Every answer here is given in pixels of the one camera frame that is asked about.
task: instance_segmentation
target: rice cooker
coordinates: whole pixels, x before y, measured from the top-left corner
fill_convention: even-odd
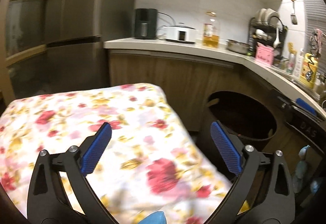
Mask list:
[[[183,23],[180,23],[175,26],[166,27],[166,41],[185,43],[185,44],[195,44],[196,43],[197,30],[185,26]]]

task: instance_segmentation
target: countertop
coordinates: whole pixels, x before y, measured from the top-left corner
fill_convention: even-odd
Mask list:
[[[326,118],[326,112],[320,107],[320,105],[296,85],[273,71],[271,68],[264,66],[263,64],[256,63],[254,58],[228,51],[225,49],[225,47],[226,46],[223,44],[219,45],[218,48],[209,48],[201,44],[190,45],[167,42],[164,40],[138,40],[134,38],[124,38],[104,42],[104,48],[106,49],[131,49],[167,52],[242,64],[265,79],[291,100],[295,101],[297,98],[303,99]]]

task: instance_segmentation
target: yellow detergent bottle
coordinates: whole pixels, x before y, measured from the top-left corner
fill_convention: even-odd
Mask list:
[[[310,54],[310,53],[306,53],[304,56],[304,62],[302,65],[300,81],[303,84],[305,84],[307,87],[313,89],[315,80],[316,80],[316,73],[318,70],[318,59],[311,57],[311,60],[310,60],[309,59],[310,56],[312,56],[312,54]]]

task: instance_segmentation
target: black air fryer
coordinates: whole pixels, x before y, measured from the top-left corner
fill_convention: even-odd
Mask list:
[[[156,9],[136,9],[134,34],[136,39],[156,39],[156,26]]]

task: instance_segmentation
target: floral tablecloth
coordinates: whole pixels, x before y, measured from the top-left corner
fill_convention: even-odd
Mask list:
[[[103,122],[111,124],[112,139],[86,178],[121,224],[157,210],[167,223],[201,224],[229,191],[231,183],[195,147],[159,87],[45,94],[13,101],[0,117],[0,182],[25,216],[39,151],[65,152]],[[83,212],[61,177],[73,208]]]

